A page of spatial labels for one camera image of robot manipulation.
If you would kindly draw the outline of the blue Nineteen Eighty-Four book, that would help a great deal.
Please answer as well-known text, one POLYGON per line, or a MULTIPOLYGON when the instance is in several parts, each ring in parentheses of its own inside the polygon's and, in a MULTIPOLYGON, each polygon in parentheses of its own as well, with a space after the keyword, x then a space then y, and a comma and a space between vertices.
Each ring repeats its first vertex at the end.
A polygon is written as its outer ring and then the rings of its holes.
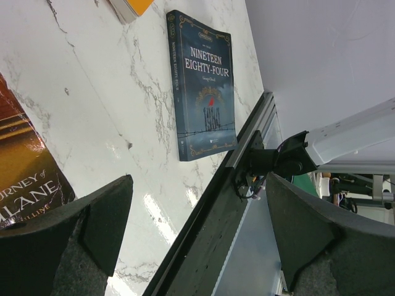
POLYGON ((166 15, 178 154, 190 162, 237 144, 231 35, 172 10, 166 15))

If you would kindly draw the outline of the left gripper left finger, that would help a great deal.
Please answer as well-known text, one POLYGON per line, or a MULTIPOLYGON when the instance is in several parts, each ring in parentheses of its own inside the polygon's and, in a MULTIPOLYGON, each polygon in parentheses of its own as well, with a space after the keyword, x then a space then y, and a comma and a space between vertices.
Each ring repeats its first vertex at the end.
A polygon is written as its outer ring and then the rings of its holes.
POLYGON ((1 295, 104 295, 133 195, 122 176, 41 217, 1 231, 1 295))

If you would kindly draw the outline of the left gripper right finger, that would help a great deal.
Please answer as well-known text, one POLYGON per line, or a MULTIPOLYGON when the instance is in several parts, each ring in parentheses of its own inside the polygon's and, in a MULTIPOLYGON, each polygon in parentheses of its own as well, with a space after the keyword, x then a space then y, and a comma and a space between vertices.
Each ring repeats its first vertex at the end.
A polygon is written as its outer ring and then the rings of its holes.
POLYGON ((293 295, 394 295, 394 226, 330 204, 273 173, 266 190, 293 295))

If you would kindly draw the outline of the brown Edward Tulane book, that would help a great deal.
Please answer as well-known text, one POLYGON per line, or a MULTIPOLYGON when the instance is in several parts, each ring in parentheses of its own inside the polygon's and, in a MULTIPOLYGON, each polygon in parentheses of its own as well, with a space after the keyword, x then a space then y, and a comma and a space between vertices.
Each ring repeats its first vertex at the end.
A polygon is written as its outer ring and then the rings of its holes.
POLYGON ((72 202, 75 193, 1 79, 1 229, 72 202))

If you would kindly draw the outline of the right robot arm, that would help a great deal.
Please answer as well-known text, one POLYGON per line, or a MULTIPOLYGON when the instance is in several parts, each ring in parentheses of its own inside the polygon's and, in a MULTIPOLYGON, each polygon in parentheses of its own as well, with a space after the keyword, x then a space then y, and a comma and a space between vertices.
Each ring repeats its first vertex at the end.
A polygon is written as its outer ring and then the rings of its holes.
POLYGON ((283 178, 303 175, 356 150, 394 138, 394 99, 331 125, 302 131, 276 149, 250 143, 233 180, 240 199, 257 199, 270 172, 283 178))

